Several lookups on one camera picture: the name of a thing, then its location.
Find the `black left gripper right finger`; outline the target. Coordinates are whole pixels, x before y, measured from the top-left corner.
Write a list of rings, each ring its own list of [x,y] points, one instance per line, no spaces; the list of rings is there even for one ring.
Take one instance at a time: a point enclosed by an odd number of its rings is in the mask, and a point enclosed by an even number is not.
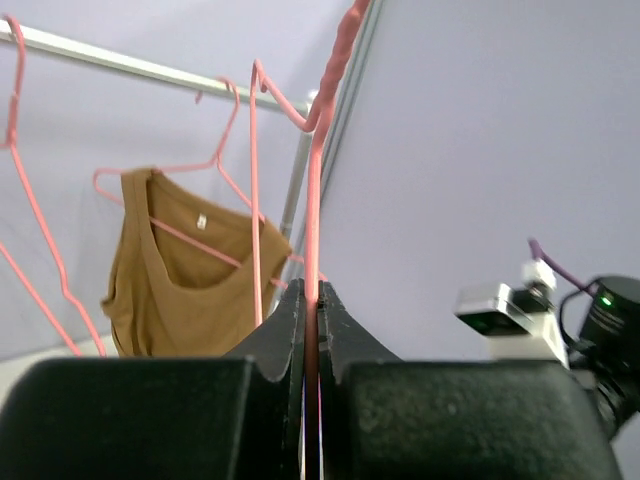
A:
[[[329,479],[617,479],[590,396],[550,361],[403,361],[320,287]]]

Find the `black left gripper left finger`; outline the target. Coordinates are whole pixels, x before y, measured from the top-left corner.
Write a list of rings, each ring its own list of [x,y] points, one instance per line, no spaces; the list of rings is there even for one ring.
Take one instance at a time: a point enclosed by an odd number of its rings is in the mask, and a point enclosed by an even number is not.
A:
[[[296,479],[304,284],[213,359],[55,358],[1,411],[5,479]]]

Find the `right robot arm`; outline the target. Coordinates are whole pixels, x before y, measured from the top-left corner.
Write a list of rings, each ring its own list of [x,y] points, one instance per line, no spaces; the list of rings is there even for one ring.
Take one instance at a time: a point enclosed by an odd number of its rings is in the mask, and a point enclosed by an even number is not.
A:
[[[591,303],[573,338],[564,326],[565,308],[583,294]],[[562,298],[557,319],[570,367],[593,375],[593,398],[607,437],[614,439],[639,412],[639,280],[595,277]]]

